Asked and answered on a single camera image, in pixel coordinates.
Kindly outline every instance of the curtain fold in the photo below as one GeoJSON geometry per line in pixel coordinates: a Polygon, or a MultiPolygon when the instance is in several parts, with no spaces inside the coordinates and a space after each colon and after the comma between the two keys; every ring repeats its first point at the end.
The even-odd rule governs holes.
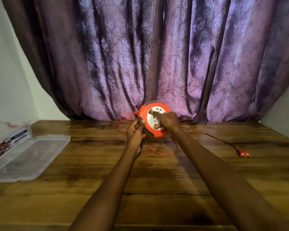
{"type": "Polygon", "coordinates": [[[2,0],[73,120],[158,100],[181,121],[258,121],[289,85],[289,0],[2,0]]]}

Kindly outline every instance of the table surface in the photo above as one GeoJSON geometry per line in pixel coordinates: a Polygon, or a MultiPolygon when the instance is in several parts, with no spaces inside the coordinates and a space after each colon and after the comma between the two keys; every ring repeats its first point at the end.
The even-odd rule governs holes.
{"type": "MultiPolygon", "coordinates": [[[[222,141],[188,131],[289,219],[289,138],[260,123],[183,126],[248,151],[252,158],[240,158],[222,141]]],[[[116,131],[114,122],[94,121],[38,121],[32,130],[34,136],[68,135],[71,142],[37,179],[0,183],[0,225],[40,225],[40,230],[48,225],[51,230],[66,230],[120,158],[125,133],[116,131]]],[[[164,153],[175,149],[169,137],[149,145],[164,153]]],[[[127,182],[116,224],[139,229],[146,225],[172,230],[193,225],[233,229],[182,150],[175,156],[162,156],[145,145],[127,182]]]]}

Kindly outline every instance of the orange casing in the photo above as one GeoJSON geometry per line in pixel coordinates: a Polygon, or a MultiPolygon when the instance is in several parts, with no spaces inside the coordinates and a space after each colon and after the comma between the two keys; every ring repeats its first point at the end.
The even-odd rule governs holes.
{"type": "Polygon", "coordinates": [[[155,130],[151,128],[151,126],[148,124],[148,121],[147,121],[148,112],[155,106],[161,107],[163,110],[165,110],[166,113],[170,112],[170,109],[168,108],[167,105],[161,104],[161,103],[152,103],[149,105],[141,106],[138,116],[141,117],[143,120],[146,120],[145,127],[148,129],[148,131],[150,131],[154,135],[154,138],[159,138],[159,137],[164,136],[167,131],[165,129],[162,129],[160,131],[155,130]]]}

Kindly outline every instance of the person's right hand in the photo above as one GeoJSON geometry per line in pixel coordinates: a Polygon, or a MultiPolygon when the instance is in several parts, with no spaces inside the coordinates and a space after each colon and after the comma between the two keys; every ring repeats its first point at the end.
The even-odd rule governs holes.
{"type": "Polygon", "coordinates": [[[169,131],[173,131],[176,128],[181,128],[181,125],[180,125],[179,120],[178,120],[178,116],[175,112],[169,112],[169,113],[162,114],[159,112],[155,112],[151,109],[149,113],[152,116],[157,117],[162,124],[161,126],[165,127],[169,131]]]}

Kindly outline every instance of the person's left hand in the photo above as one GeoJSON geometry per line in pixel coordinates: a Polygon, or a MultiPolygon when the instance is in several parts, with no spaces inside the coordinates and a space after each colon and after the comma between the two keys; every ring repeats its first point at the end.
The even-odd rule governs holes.
{"type": "Polygon", "coordinates": [[[127,138],[127,147],[132,149],[137,149],[137,154],[140,152],[140,144],[142,139],[146,136],[143,134],[143,129],[145,127],[145,120],[140,121],[140,118],[137,118],[133,123],[127,128],[126,138],[127,138]]]}

